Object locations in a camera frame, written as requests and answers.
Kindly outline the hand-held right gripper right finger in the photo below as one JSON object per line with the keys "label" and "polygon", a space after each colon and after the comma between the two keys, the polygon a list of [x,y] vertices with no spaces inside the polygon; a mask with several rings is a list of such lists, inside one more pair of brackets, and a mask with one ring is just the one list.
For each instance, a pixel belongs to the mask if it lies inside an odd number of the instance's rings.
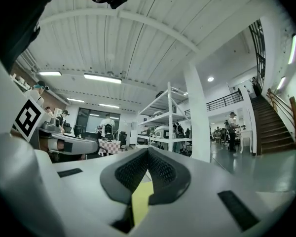
{"label": "hand-held right gripper right finger", "polygon": [[[245,181],[222,168],[176,153],[163,155],[190,172],[188,189],[171,204],[150,205],[130,237],[261,237],[273,223],[273,212]],[[232,191],[257,218],[243,231],[218,194]]]}

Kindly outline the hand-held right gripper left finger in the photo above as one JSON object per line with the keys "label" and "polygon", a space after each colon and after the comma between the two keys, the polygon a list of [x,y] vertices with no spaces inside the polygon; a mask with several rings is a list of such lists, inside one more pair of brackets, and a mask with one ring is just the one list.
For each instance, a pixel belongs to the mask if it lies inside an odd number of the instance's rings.
{"label": "hand-held right gripper left finger", "polygon": [[114,156],[53,164],[62,173],[65,198],[91,213],[92,220],[130,237],[149,237],[149,224],[132,227],[132,195],[148,169],[145,149]]}

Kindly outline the black stair railing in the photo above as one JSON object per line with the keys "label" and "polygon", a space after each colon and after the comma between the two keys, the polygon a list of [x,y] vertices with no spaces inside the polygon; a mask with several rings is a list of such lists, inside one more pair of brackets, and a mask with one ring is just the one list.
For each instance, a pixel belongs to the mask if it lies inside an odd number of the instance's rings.
{"label": "black stair railing", "polygon": [[266,68],[266,53],[264,34],[261,25],[261,21],[258,19],[254,23],[249,25],[249,30],[254,43],[256,62],[257,62],[257,81],[260,86],[260,90],[263,89],[265,68]]}

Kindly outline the black bag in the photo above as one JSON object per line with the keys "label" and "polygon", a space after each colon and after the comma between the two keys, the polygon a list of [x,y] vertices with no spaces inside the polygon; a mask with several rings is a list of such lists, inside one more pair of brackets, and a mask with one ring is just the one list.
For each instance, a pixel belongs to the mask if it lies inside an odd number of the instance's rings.
{"label": "black bag", "polygon": [[188,150],[187,148],[180,148],[179,150],[175,149],[173,150],[173,152],[187,157],[190,157],[192,155],[192,151]]}

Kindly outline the black office chair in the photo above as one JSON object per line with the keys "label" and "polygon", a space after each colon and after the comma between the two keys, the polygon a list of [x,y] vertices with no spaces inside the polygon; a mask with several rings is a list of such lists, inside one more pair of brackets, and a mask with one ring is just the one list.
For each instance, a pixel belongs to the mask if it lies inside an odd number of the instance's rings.
{"label": "black office chair", "polygon": [[127,138],[127,134],[125,131],[121,131],[119,134],[119,141],[120,141],[120,150],[121,151],[126,151],[126,138]]}

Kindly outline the person's left forearm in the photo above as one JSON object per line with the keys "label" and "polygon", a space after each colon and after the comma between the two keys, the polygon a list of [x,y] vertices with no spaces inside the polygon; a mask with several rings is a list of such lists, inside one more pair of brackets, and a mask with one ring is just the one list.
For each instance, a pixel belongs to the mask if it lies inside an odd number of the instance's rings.
{"label": "person's left forearm", "polygon": [[23,135],[16,129],[12,128],[11,131],[10,131],[10,134],[14,137],[18,137],[18,138],[21,138],[21,139],[25,139],[23,137]]}

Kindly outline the black balcony railing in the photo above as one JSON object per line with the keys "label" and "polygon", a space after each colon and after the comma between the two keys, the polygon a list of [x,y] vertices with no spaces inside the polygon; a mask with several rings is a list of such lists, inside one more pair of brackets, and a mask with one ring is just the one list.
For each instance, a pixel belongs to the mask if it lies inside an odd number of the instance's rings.
{"label": "black balcony railing", "polygon": [[241,101],[243,101],[243,96],[240,92],[236,91],[227,96],[208,102],[206,104],[206,108],[207,108],[207,111],[210,112],[210,111],[217,110]]}

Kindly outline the dark brown staircase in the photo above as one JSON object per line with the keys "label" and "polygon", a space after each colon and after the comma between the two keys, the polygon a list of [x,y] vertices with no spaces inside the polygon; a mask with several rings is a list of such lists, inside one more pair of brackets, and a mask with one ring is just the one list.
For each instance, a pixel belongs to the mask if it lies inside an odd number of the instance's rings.
{"label": "dark brown staircase", "polygon": [[295,150],[295,142],[273,107],[262,96],[251,99],[257,115],[257,135],[260,138],[262,154],[280,153]]}

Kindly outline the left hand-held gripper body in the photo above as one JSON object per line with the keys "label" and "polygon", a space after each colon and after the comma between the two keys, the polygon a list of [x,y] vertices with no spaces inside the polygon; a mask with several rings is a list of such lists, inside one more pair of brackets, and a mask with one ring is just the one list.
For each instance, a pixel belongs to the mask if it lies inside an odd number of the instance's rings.
{"label": "left hand-held gripper body", "polygon": [[13,125],[34,149],[59,153],[64,150],[64,141],[53,136],[60,133],[58,124],[32,97],[27,97]]}

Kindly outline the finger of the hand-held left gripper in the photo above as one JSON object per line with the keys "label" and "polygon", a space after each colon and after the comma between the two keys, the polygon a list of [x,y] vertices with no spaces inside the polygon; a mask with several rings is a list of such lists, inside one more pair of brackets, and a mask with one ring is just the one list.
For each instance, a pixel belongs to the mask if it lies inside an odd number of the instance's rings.
{"label": "finger of the hand-held left gripper", "polygon": [[65,155],[82,155],[95,153],[99,149],[97,141],[73,137],[62,133],[52,133],[50,139],[55,141],[53,152]]}

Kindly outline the white desk with curved legs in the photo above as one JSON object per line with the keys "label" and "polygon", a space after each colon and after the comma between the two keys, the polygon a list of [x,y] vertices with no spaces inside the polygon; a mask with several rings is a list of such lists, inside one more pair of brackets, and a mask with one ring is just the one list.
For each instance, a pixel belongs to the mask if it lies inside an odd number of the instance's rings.
{"label": "white desk with curved legs", "polygon": [[253,137],[252,137],[252,131],[251,130],[242,130],[240,132],[240,154],[243,153],[244,150],[244,141],[249,140],[249,151],[250,153],[253,152]]}

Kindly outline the white projector screen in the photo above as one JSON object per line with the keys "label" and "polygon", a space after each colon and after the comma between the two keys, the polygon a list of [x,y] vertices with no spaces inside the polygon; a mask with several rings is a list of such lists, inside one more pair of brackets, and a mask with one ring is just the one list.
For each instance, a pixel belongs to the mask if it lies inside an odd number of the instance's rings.
{"label": "white projector screen", "polygon": [[86,126],[86,132],[96,133],[97,128],[101,124],[102,120],[103,118],[101,117],[89,115]]}

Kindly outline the person's black shirt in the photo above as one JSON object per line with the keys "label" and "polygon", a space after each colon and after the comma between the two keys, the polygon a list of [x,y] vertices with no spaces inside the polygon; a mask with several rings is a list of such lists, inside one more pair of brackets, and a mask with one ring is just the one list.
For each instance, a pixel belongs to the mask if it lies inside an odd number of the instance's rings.
{"label": "person's black shirt", "polygon": [[0,61],[10,72],[40,33],[38,20],[51,0],[0,0]]}

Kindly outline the yellow-green tablecloth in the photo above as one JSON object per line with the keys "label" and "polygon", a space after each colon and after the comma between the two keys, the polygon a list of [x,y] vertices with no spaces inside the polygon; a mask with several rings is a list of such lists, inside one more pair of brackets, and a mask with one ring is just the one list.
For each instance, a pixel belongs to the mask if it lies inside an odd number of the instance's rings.
{"label": "yellow-green tablecloth", "polygon": [[153,195],[152,182],[140,183],[132,194],[132,209],[135,226],[139,225],[148,213],[148,199]]}

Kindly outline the white square pillar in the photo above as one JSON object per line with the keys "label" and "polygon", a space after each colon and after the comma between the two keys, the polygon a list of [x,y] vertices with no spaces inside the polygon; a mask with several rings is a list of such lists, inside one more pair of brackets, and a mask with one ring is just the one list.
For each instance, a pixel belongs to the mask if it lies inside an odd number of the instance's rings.
{"label": "white square pillar", "polygon": [[191,118],[192,157],[209,162],[211,157],[210,124],[202,84],[194,65],[189,64],[184,70],[184,78]]}

